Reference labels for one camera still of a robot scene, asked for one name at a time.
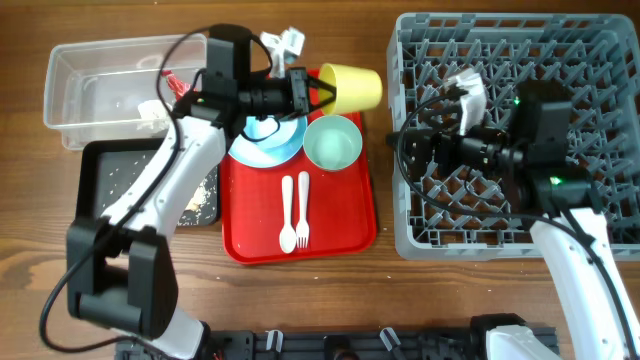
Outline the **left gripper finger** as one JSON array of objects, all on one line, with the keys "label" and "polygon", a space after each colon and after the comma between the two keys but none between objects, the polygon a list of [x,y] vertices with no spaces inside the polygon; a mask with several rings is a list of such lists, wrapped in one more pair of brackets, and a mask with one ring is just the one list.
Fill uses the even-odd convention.
[{"label": "left gripper finger", "polygon": [[335,103],[336,99],[337,99],[336,95],[331,95],[330,97],[325,98],[324,100],[321,100],[317,103],[312,103],[311,101],[308,101],[308,104],[306,105],[306,108],[305,108],[305,114],[309,115],[318,110],[322,110],[325,114],[328,114],[329,113],[328,107],[332,106]]},{"label": "left gripper finger", "polygon": [[336,93],[336,87],[312,75],[308,76],[307,85],[309,88],[324,90],[330,94]]}]

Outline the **mint green bowl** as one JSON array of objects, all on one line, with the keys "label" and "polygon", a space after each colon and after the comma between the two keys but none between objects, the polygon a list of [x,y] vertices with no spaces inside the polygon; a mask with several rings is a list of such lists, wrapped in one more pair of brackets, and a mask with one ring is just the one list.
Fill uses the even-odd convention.
[{"label": "mint green bowl", "polygon": [[355,122],[340,115],[313,120],[303,139],[306,157],[318,168],[336,172],[357,161],[363,150],[363,136]]}]

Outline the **yellow plastic cup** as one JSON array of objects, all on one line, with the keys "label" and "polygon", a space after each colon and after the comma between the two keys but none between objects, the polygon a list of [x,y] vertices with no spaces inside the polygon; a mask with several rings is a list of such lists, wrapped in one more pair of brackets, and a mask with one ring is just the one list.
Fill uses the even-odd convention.
[{"label": "yellow plastic cup", "polygon": [[371,110],[382,98],[381,78],[371,69],[325,63],[318,79],[336,88],[335,99],[321,108],[325,115]]}]

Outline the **red snack wrapper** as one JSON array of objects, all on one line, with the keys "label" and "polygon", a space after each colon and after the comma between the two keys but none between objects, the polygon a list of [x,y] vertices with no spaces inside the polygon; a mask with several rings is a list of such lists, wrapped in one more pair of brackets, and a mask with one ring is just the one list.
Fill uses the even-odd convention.
[{"label": "red snack wrapper", "polygon": [[161,76],[166,80],[169,89],[174,93],[176,100],[180,100],[190,89],[191,85],[180,80],[173,71],[162,70]]}]

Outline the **white plastic fork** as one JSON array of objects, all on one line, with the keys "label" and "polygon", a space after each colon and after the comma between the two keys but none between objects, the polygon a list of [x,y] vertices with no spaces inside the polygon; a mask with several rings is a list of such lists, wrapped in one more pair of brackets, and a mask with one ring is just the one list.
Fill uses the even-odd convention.
[{"label": "white plastic fork", "polygon": [[307,248],[309,245],[310,227],[307,221],[309,188],[309,173],[302,171],[298,175],[299,219],[295,229],[298,248]]}]

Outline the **white tissue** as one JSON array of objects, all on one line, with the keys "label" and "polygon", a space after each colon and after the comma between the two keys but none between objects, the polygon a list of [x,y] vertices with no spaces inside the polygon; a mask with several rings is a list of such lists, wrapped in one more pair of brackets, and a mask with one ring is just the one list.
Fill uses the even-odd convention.
[{"label": "white tissue", "polygon": [[159,132],[166,130],[170,123],[168,111],[160,100],[147,100],[138,105],[141,120],[137,130]]}]

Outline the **food scraps and rice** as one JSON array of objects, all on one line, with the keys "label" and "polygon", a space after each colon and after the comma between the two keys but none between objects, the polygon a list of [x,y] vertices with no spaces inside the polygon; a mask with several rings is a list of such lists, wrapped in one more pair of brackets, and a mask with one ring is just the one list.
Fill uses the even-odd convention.
[{"label": "food scraps and rice", "polygon": [[[98,218],[141,175],[155,150],[106,152],[98,157],[92,216]],[[218,168],[212,169],[189,200],[179,226],[206,226],[218,219]]]}]

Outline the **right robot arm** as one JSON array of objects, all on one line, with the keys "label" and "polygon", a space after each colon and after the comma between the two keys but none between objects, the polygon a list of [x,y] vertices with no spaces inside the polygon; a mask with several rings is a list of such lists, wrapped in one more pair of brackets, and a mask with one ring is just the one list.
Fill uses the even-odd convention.
[{"label": "right robot arm", "polygon": [[528,229],[552,275],[579,359],[636,359],[639,321],[613,258],[604,206],[592,175],[566,159],[573,108],[555,80],[516,87],[505,130],[482,125],[473,107],[484,88],[452,81],[444,94],[421,104],[386,137],[398,170],[416,195],[449,213],[414,180],[435,162],[441,174],[468,166],[500,177],[512,210]]}]

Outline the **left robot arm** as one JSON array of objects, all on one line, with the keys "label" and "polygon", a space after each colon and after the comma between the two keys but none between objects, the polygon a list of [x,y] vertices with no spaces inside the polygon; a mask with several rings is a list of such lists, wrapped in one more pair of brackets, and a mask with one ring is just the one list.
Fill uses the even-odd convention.
[{"label": "left robot arm", "polygon": [[67,270],[56,285],[71,316],[168,359],[198,359],[207,351],[208,326],[177,305],[169,251],[196,188],[243,134],[248,117],[292,120],[318,109],[311,89],[337,92],[302,68],[283,78],[253,71],[251,48],[258,38],[245,27],[216,24],[206,32],[205,67],[168,108],[171,124],[159,149],[100,217],[74,220]]}]

